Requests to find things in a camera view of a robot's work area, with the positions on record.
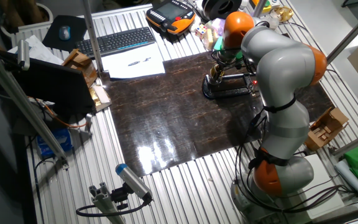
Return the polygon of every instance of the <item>mouse pad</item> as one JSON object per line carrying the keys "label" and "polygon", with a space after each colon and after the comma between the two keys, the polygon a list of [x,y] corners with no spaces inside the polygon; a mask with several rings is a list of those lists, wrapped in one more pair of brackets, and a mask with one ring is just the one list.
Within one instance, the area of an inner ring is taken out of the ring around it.
{"label": "mouse pad", "polygon": [[[59,29],[62,26],[70,27],[70,39],[59,39]],[[75,48],[75,43],[84,39],[85,32],[85,19],[75,16],[57,16],[42,43],[47,47],[71,52]]]}

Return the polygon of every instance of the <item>aluminum profile table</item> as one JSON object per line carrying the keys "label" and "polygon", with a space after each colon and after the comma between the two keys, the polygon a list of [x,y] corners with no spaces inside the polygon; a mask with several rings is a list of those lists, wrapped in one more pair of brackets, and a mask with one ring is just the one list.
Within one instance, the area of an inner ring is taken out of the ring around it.
{"label": "aluminum profile table", "polygon": [[[290,1],[283,0],[282,4],[293,8]],[[150,4],[93,14],[96,35],[148,26],[145,12],[149,8]],[[295,15],[290,22],[307,27],[296,13],[296,9],[294,12]],[[42,40],[49,26],[50,24],[33,26],[21,30],[12,38],[13,46],[18,40],[32,35]],[[277,32],[288,33],[292,39],[320,49],[318,43],[305,30],[298,27],[283,25],[278,27]],[[171,42],[161,38],[156,32],[154,36],[164,60],[205,52],[199,38],[189,32],[170,40]],[[50,50],[61,59],[69,54],[57,49]],[[334,105],[349,118],[347,128],[328,145],[340,148],[358,138],[358,100],[340,75],[326,72],[320,83]],[[85,123],[84,119],[72,119],[77,124]],[[107,218],[85,218],[75,213],[77,208],[91,205],[91,195],[88,192],[90,185],[105,182],[110,189],[122,185],[122,180],[115,174],[115,167],[125,161],[110,109],[106,108],[97,113],[92,122],[90,135],[85,127],[70,130],[74,150],[67,153],[70,166],[68,170],[46,162],[34,173],[33,168],[40,158],[35,144],[27,149],[38,223],[109,223]],[[258,142],[252,144],[255,147],[259,146]],[[329,156],[328,146],[317,153],[328,174],[334,176],[336,171],[333,165],[336,161]],[[246,165],[253,158],[252,146],[247,144],[246,149],[242,164],[244,170],[247,170]],[[229,190],[234,178],[235,157],[235,150],[230,148],[142,177],[152,190],[155,201],[151,206],[138,212],[124,215],[126,222],[242,223],[241,214],[234,206]],[[35,184],[35,178],[39,182],[38,186]],[[347,185],[340,177],[335,178],[334,183]],[[341,196],[345,201],[353,197],[348,194]],[[128,203],[129,208],[135,208],[141,202],[136,196],[131,195]]]}

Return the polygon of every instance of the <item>computer monitor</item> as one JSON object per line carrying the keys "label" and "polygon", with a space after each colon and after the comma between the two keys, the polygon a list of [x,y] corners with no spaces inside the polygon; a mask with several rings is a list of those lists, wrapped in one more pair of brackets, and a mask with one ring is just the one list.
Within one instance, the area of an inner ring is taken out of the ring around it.
{"label": "computer monitor", "polygon": [[[17,55],[0,51],[0,56],[17,61]],[[13,76],[27,96],[55,103],[60,115],[94,112],[88,86],[81,71],[30,58],[28,71],[13,71]]]}

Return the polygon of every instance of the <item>computer mouse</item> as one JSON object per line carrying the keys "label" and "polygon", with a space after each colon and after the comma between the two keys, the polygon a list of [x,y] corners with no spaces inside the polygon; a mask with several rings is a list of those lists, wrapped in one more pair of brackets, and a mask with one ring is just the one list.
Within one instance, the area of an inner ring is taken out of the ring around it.
{"label": "computer mouse", "polygon": [[70,27],[62,26],[59,29],[59,39],[60,40],[69,40],[70,39]]}

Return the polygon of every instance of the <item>keyboard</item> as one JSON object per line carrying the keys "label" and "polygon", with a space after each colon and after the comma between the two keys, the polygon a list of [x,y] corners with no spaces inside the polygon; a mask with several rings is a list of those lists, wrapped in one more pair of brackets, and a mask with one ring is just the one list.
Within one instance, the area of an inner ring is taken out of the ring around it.
{"label": "keyboard", "polygon": [[[98,37],[100,54],[102,57],[143,47],[154,42],[154,36],[148,27]],[[78,48],[81,53],[94,59],[91,40],[79,41],[75,43],[75,47]]]}

